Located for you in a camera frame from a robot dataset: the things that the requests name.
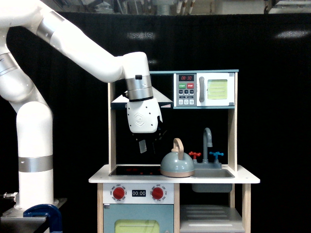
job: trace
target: toy microwave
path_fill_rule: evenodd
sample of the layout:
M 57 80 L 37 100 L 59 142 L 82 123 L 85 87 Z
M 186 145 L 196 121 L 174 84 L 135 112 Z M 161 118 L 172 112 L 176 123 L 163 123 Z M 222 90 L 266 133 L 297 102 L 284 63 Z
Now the toy microwave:
M 174 74 L 174 107 L 234 106 L 235 72 Z

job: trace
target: oven window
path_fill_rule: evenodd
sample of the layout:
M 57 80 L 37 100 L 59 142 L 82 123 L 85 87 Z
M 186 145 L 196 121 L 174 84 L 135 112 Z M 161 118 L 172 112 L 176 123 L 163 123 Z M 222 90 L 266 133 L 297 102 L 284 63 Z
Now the oven window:
M 119 219 L 115 223 L 115 233 L 160 233 L 160 226 L 155 220 Z
M 228 98 L 228 80 L 208 80 L 207 98 L 209 100 L 225 100 Z

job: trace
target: red knob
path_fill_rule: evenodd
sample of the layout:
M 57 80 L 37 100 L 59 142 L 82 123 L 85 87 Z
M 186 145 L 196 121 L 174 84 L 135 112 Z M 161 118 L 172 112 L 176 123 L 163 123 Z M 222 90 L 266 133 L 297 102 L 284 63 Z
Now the red knob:
M 124 197 L 125 191 L 123 188 L 118 187 L 115 190 L 113 190 L 113 196 L 115 197 L 115 199 L 121 199 Z
M 161 199 L 163 197 L 162 188 L 154 188 L 151 195 L 154 199 Z

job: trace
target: microwave handle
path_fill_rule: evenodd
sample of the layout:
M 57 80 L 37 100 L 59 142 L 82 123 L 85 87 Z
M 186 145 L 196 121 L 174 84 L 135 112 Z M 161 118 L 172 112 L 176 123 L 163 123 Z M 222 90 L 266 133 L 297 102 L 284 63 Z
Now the microwave handle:
M 200 77 L 199 82 L 200 82 L 200 98 L 199 98 L 199 101 L 202 103 L 205 100 L 204 99 L 204 77 Z

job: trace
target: kettle handle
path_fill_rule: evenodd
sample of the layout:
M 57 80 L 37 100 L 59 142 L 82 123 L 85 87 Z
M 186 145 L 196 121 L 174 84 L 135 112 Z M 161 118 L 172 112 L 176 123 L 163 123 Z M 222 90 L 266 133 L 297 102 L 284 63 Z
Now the kettle handle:
M 183 160 L 184 159 L 184 146 L 179 138 L 174 138 L 174 144 L 172 152 L 178 153 L 178 159 Z

